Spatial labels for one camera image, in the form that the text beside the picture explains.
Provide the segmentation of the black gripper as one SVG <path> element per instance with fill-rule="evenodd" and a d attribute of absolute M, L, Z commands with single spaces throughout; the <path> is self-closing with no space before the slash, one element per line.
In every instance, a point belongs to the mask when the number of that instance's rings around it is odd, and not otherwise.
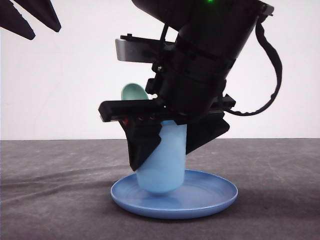
<path fill-rule="evenodd" d="M 121 120 L 195 122 L 231 105 L 219 103 L 226 78 L 248 40 L 247 34 L 203 37 L 178 35 L 175 50 L 151 63 L 155 73 L 145 90 L 153 100 L 107 100 L 98 111 L 104 122 Z M 222 117 L 205 117 L 187 125 L 186 154 L 230 129 Z"/>

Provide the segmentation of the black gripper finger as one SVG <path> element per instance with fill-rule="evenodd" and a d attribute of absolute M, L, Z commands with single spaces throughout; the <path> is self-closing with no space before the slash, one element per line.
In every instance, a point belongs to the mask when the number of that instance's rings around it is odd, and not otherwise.
<path fill-rule="evenodd" d="M 135 172 L 161 143 L 160 121 L 141 121 L 139 119 L 121 120 L 128 147 L 129 165 Z"/>
<path fill-rule="evenodd" d="M 62 28 L 53 4 L 50 0 L 15 0 L 33 17 L 55 32 Z"/>
<path fill-rule="evenodd" d="M 35 38 L 31 26 L 10 0 L 0 0 L 0 27 L 28 40 Z"/>

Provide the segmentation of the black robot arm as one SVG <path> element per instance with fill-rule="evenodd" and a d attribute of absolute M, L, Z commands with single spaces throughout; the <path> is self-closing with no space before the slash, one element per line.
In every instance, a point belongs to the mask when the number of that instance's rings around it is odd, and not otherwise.
<path fill-rule="evenodd" d="M 155 77 L 145 90 L 152 100 L 110 100 L 99 106 L 104 122 L 118 121 L 137 170 L 161 142 L 161 123 L 186 125 L 186 153 L 226 133 L 224 114 L 235 101 L 223 95 L 227 76 L 250 34 L 270 59 L 277 86 L 282 62 L 262 26 L 274 8 L 259 0 L 136 0 L 134 5 L 164 24 L 160 39 L 122 35 L 120 61 L 150 63 Z"/>

